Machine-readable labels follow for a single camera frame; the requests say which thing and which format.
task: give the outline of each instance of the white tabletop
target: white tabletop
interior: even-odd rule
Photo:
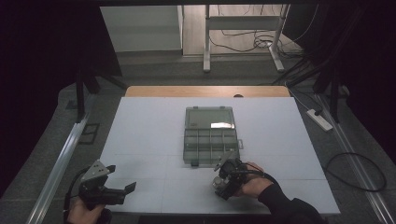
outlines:
[[[224,201],[211,186],[213,168],[183,161],[186,107],[231,106],[242,161],[272,175],[290,199],[323,215],[340,213],[293,98],[124,97],[106,140],[101,162],[116,165],[108,188],[137,182],[115,212],[144,214],[269,214],[257,200]]]

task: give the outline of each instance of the white table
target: white table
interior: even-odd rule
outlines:
[[[114,118],[101,162],[116,165],[108,188],[137,182],[115,212],[138,214],[269,214],[250,198],[224,201],[211,186],[212,168],[183,161],[186,107],[231,106],[242,161],[255,161],[290,198],[315,206],[322,215],[338,214],[325,175],[293,98],[124,97]]]

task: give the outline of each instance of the white wall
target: white wall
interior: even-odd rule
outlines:
[[[116,52],[181,49],[177,6],[101,10]]]

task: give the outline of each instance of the power strip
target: power strip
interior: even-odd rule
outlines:
[[[310,109],[306,111],[306,114],[311,118],[317,125],[320,126],[320,128],[323,129],[323,131],[327,132],[332,129],[332,125],[326,121],[321,115],[315,115],[315,110]]]

